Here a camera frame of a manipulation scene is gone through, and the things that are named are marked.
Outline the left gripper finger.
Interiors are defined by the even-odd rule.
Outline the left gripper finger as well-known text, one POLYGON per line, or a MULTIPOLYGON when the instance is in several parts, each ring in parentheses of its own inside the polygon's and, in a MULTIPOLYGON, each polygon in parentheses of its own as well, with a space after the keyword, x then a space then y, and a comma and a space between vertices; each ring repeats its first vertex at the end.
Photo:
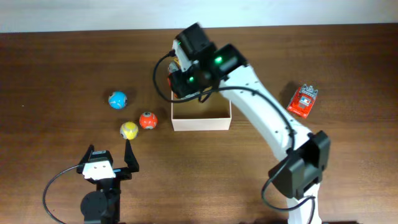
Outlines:
POLYGON ((85 163, 87 163, 90 159, 91 153, 95 150, 94 145, 90 144, 87 151, 85 152, 84 156, 82 157, 82 159, 79 162, 79 165, 84 165, 85 163))
POLYGON ((139 164, 132 151, 130 140, 128 139, 126 140, 125 144, 124 161, 131 172, 139 172, 139 164))

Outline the red truck with yellow crane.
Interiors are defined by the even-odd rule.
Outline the red truck with yellow crane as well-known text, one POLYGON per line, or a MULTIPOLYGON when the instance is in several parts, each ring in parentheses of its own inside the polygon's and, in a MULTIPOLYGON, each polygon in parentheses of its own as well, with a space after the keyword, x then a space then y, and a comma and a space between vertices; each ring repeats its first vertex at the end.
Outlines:
POLYGON ((181 69, 176 61, 172 61, 169 63, 169 75, 167 77, 169 86, 171 91, 174 93, 175 98, 180 98, 180 95, 177 90, 178 78, 181 75, 181 69))

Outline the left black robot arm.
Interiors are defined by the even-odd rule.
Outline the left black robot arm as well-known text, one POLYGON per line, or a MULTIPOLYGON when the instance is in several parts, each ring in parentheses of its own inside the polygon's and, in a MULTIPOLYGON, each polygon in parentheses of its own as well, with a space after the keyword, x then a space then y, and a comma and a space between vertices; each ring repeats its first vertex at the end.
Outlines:
POLYGON ((113 168, 109 151, 96 151, 90 145, 76 170, 96 190, 81 200, 80 210, 85 224, 115 224, 120 222, 121 182, 131 180, 139 172, 139 164, 132 151, 130 140, 126 140, 124 151, 125 167, 113 168))

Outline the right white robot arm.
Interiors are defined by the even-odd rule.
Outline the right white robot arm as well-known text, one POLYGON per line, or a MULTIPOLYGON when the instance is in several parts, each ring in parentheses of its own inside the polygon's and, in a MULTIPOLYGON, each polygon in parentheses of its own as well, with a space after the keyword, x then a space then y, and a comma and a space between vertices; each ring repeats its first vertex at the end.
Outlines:
POLYGON ((270 208, 266 190, 270 185, 287 199, 289 223, 321 223, 318 191, 328 165, 331 141, 325 132, 311 132, 270 94, 253 67, 233 45, 222 48, 195 23, 173 41, 170 57, 179 70, 169 76, 175 103, 219 92, 237 107, 264 138, 279 161, 269 172, 261 197, 270 208))

